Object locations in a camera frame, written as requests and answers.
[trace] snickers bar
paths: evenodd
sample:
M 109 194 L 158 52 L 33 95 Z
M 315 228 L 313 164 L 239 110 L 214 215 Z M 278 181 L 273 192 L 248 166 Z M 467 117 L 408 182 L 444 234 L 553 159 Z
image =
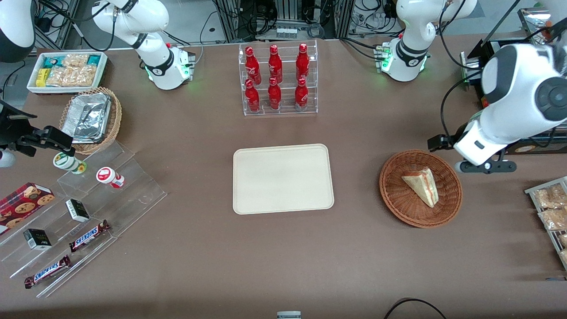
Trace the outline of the snickers bar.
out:
M 31 287 L 37 285 L 43 279 L 55 274 L 57 271 L 68 267 L 71 267 L 71 259 L 69 259 L 69 255 L 65 255 L 61 258 L 60 261 L 54 263 L 53 265 L 43 269 L 42 271 L 38 272 L 35 276 L 30 276 L 26 278 L 24 281 L 24 285 L 26 289 L 30 289 Z
M 74 253 L 81 246 L 87 245 L 90 241 L 95 239 L 98 235 L 102 234 L 103 231 L 109 228 L 110 225 L 108 225 L 106 219 L 103 220 L 102 223 L 98 224 L 96 227 L 89 230 L 88 233 L 84 234 L 83 236 L 80 236 L 76 241 L 70 243 L 69 247 L 71 247 L 71 252 Z

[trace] acrylic display rack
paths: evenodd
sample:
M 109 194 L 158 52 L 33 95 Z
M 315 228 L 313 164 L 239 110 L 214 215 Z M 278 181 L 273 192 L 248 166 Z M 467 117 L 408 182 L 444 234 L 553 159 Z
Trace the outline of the acrylic display rack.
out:
M 307 108 L 303 112 L 295 109 L 295 88 L 297 87 L 297 78 L 295 76 L 295 60 L 299 53 L 299 45 L 301 43 L 307 44 L 307 55 L 309 56 L 309 76 L 307 77 L 307 89 L 309 94 L 307 96 Z M 244 115 L 262 116 L 262 115 L 293 115 L 293 114 L 313 114 L 319 110 L 319 96 L 318 96 L 318 52 L 316 41 L 283 41 L 277 42 L 278 51 L 282 58 L 283 65 L 283 82 L 280 83 L 282 90 L 282 105 L 278 111 L 274 111 L 269 105 L 268 87 L 270 79 L 270 71 L 268 69 L 268 60 L 270 59 L 269 45 L 265 43 L 247 43 L 241 44 L 238 54 L 238 67 L 240 70 L 240 89 L 242 91 L 242 105 Z M 246 73 L 246 55 L 244 49 L 252 47 L 254 55 L 260 63 L 260 75 L 262 76 L 262 83 L 256 86 L 260 94 L 260 112 L 252 113 L 248 108 L 246 96 L 244 92 L 246 87 L 244 81 L 248 78 Z
M 537 191 L 537 190 L 541 190 L 543 188 L 547 188 L 549 186 L 556 185 L 556 184 L 560 184 L 561 187 L 563 188 L 563 191 L 565 191 L 565 193 L 567 194 L 567 177 L 555 179 L 551 182 L 541 184 L 539 186 L 532 187 L 532 188 L 529 188 L 529 189 L 524 191 L 526 194 L 528 194 L 530 196 L 532 202 L 534 202 L 534 206 L 538 210 L 538 216 L 540 217 L 540 219 L 541 219 L 541 212 L 543 212 L 545 209 L 542 208 L 539 205 L 538 201 L 535 199 L 534 192 Z M 555 247 L 555 250 L 557 251 L 557 255 L 559 255 L 560 251 L 567 249 L 567 247 L 564 247 L 561 244 L 561 241 L 559 240 L 559 236 L 567 233 L 567 231 L 565 231 L 565 230 L 548 230 L 547 228 L 545 230 L 547 231 L 547 234 L 551 238 L 551 242 L 553 243 L 553 247 Z M 560 259 L 561 263 L 563 264 L 563 268 L 565 270 L 567 270 L 567 264 L 565 263 L 565 261 L 563 261 L 562 258 L 559 258 L 559 259 Z
M 133 153 L 118 142 L 100 149 L 85 159 L 87 171 L 81 175 L 66 173 L 50 186 L 56 198 L 43 210 L 34 213 L 5 236 L 0 237 L 0 258 L 10 278 L 24 280 L 69 255 L 71 268 L 61 270 L 34 286 L 36 297 L 47 297 L 104 249 L 114 243 L 124 231 L 161 201 L 166 193 L 157 182 L 142 170 Z M 99 168 L 109 166 L 124 176 L 121 188 L 99 183 L 95 174 Z M 80 223 L 71 218 L 65 201 L 80 200 L 91 218 Z M 71 253 L 69 243 L 87 233 L 103 220 L 111 229 L 97 236 L 88 245 Z M 46 251 L 32 250 L 24 239 L 28 228 L 43 229 L 52 244 Z

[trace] table surface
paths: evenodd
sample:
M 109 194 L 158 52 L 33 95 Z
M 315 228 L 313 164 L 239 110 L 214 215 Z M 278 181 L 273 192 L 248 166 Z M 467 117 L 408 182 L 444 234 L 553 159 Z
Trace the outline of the table surface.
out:
M 478 35 L 447 37 L 454 55 Z M 336 41 L 318 41 L 319 113 L 245 118 L 237 45 L 206 47 L 194 81 L 157 89 L 135 51 L 108 51 L 105 86 L 123 107 L 118 140 L 169 195 L 47 299 L 0 266 L 2 318 L 381 318 L 404 297 L 425 299 L 448 318 L 565 318 L 567 283 L 524 189 L 567 175 L 565 156 L 514 157 L 512 174 L 459 175 L 463 206 L 449 224 L 399 221 L 378 192 L 393 154 L 426 149 L 440 134 L 439 104 L 460 78 L 440 42 L 412 82 L 376 73 Z M 69 96 L 30 94 L 32 124 L 57 124 Z M 477 111 L 473 90 L 449 97 L 457 129 Z M 335 204 L 325 211 L 241 216 L 232 210 L 232 155 L 241 148 L 323 143 Z M 0 171 L 0 194 L 62 174 L 54 151 Z M 449 163 L 455 151 L 437 153 Z M 404 304 L 391 318 L 436 318 Z

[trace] coca-cola bottle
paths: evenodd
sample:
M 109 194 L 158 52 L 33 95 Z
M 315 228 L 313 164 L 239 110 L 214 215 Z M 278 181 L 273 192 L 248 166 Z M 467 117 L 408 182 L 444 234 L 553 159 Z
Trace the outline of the coca-cola bottle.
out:
M 276 77 L 270 78 L 270 87 L 268 88 L 268 96 L 270 97 L 270 107 L 277 111 L 280 109 L 282 102 L 282 90 L 278 85 Z
M 297 81 L 297 87 L 295 88 L 295 109 L 299 112 L 303 112 L 307 109 L 307 95 L 309 90 L 305 86 L 305 78 L 302 77 Z
M 275 77 L 278 83 L 284 80 L 284 70 L 282 67 L 282 58 L 278 53 L 278 46 L 275 44 L 270 45 L 270 60 L 268 61 L 270 68 L 270 76 Z
M 244 95 L 246 96 L 246 102 L 248 104 L 248 108 L 252 113 L 260 112 L 260 95 L 258 91 L 254 87 L 254 83 L 251 79 L 246 79 L 245 81 L 246 91 Z
M 259 85 L 262 83 L 260 63 L 258 63 L 258 59 L 254 56 L 252 47 L 246 47 L 244 51 L 246 52 L 246 73 L 248 73 L 248 77 L 254 81 L 255 85 Z
M 297 81 L 299 81 L 301 77 L 307 78 L 309 75 L 309 56 L 307 55 L 307 44 L 305 43 L 299 45 L 299 54 L 295 61 L 295 69 Z

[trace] wicker basket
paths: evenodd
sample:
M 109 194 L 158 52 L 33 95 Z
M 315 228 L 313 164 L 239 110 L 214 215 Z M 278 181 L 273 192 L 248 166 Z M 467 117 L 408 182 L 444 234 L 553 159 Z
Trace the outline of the wicker basket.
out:
M 429 167 L 435 179 L 439 202 L 425 204 L 401 178 L 408 171 Z M 447 224 L 463 201 L 463 189 L 453 168 L 441 157 L 422 150 L 407 150 L 392 156 L 380 172 L 380 193 L 386 206 L 402 221 L 420 228 Z
M 118 135 L 118 131 L 120 130 L 120 120 L 122 120 L 122 106 L 120 106 L 120 101 L 116 98 L 116 95 L 114 95 L 114 93 L 111 90 L 108 90 L 105 87 L 97 87 L 96 89 L 93 90 L 81 92 L 78 95 L 87 95 L 87 94 L 95 94 L 95 93 L 104 93 L 112 98 L 111 112 L 108 118 L 106 133 L 104 135 L 103 141 L 98 144 L 73 144 L 73 147 L 79 154 L 90 155 L 98 149 L 105 148 L 107 145 L 110 145 L 114 141 L 114 139 Z M 63 111 L 63 116 L 59 121 L 59 129 L 63 128 L 63 123 L 67 118 L 67 112 L 69 110 L 69 106 L 71 105 L 71 101 L 74 98 L 75 97 L 71 98 L 69 103 L 67 103 L 67 107 L 65 107 L 65 110 Z

